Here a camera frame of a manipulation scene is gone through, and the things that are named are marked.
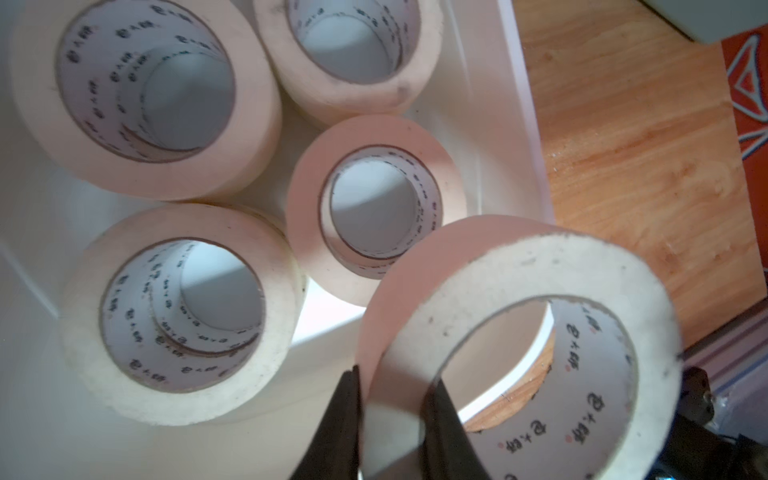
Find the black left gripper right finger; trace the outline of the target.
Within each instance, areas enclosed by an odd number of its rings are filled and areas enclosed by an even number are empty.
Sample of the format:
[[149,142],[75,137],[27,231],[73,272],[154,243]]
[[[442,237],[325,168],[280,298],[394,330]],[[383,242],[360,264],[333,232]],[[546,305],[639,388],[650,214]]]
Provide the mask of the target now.
[[489,479],[442,381],[428,391],[422,408],[424,440],[420,464],[424,479]]

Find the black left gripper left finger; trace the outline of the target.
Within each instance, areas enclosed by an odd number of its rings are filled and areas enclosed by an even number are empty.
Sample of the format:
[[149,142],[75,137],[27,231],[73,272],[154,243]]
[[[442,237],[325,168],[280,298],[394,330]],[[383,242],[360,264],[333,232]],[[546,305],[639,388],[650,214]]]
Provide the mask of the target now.
[[359,368],[345,371],[291,480],[356,480],[359,476]]

